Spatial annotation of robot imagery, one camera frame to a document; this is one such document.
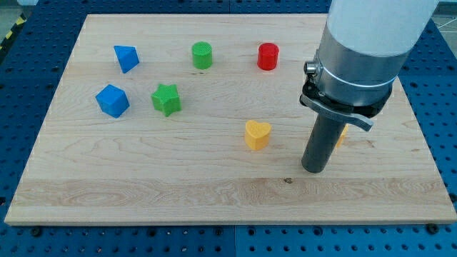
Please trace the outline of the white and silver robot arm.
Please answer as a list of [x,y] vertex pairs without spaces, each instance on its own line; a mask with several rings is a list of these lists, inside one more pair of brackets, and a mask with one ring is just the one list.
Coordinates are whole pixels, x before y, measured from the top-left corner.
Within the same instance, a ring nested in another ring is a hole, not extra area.
[[437,6],[438,0],[331,2],[319,47],[303,67],[299,101],[317,113],[301,159],[305,170],[324,170],[345,125],[371,129]]

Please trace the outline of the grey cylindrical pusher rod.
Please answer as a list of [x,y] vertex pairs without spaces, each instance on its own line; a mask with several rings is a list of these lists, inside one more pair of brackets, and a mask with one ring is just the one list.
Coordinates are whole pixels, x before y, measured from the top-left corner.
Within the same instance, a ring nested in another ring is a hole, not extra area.
[[340,139],[345,123],[319,114],[303,153],[301,164],[310,173],[320,173]]

